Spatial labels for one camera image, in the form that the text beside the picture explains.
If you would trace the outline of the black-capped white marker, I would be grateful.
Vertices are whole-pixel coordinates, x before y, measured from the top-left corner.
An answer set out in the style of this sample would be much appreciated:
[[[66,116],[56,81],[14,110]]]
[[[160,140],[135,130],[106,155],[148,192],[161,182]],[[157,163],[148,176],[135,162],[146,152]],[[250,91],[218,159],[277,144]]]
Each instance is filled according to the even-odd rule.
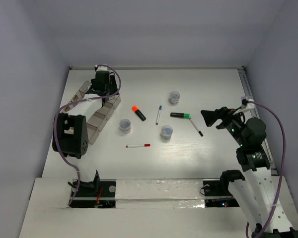
[[[193,125],[193,127],[195,128],[195,130],[198,132],[198,134],[203,137],[203,133],[201,132],[201,130],[197,127],[197,125],[194,123],[192,118],[189,118],[189,121],[191,122],[191,124]]]

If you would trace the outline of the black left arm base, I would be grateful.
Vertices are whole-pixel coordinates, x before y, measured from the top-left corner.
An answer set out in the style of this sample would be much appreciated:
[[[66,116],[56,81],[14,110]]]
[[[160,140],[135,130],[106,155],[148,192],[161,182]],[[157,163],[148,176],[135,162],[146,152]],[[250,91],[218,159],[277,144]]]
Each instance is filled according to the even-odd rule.
[[[101,180],[96,172],[95,178],[91,182],[81,182],[79,189],[74,196],[77,180],[68,182],[72,188],[70,203],[71,208],[115,208],[116,207],[116,180]]]

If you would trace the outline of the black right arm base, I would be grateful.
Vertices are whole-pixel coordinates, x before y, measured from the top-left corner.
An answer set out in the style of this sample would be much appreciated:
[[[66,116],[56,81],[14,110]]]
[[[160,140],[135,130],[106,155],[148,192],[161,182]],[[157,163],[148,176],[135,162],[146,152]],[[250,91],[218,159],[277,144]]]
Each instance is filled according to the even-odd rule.
[[[204,180],[199,193],[204,196],[207,208],[239,207],[236,199],[219,180]]]

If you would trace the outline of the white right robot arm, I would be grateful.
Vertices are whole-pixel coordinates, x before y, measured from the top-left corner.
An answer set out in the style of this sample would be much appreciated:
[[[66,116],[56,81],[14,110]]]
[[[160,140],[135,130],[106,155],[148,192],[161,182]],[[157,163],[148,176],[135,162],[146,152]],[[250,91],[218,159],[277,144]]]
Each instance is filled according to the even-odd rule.
[[[259,118],[244,119],[248,107],[202,110],[206,126],[217,120],[238,143],[236,157],[241,170],[222,172],[219,185],[209,190],[231,194],[247,218],[246,236],[252,238],[298,238],[298,230],[287,218],[279,201],[280,186],[274,187],[271,164],[262,147],[266,125]]]

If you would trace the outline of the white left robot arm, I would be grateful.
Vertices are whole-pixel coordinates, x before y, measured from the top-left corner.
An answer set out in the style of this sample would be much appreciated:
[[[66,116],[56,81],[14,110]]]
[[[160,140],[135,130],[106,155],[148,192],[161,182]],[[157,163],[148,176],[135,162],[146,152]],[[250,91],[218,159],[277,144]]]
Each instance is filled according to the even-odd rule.
[[[100,183],[96,181],[96,169],[83,156],[113,115],[115,103],[120,102],[117,90],[114,72],[98,66],[95,77],[80,87],[57,118],[53,150],[61,151],[66,161],[75,166],[79,175],[73,185],[79,183],[90,196],[99,192]]]

